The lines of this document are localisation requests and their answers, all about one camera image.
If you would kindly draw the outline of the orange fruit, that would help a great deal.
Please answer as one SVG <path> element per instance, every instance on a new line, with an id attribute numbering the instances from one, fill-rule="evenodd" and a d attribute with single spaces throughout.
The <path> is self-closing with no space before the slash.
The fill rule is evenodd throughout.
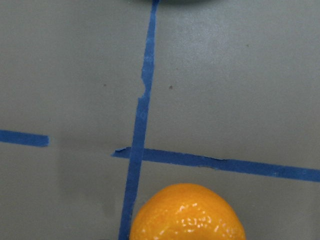
<path id="1" fill-rule="evenodd" d="M 233 208 L 212 190 L 192 183 L 165 187 L 138 211 L 131 240 L 244 240 Z"/>

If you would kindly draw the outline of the light green plate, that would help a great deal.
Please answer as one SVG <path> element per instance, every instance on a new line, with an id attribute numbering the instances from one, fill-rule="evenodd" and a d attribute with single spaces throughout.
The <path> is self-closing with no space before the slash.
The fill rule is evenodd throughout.
<path id="1" fill-rule="evenodd" d="M 165 5 L 202 5 L 204 3 L 211 2 L 211 0 L 160 0 L 160 3 Z"/>

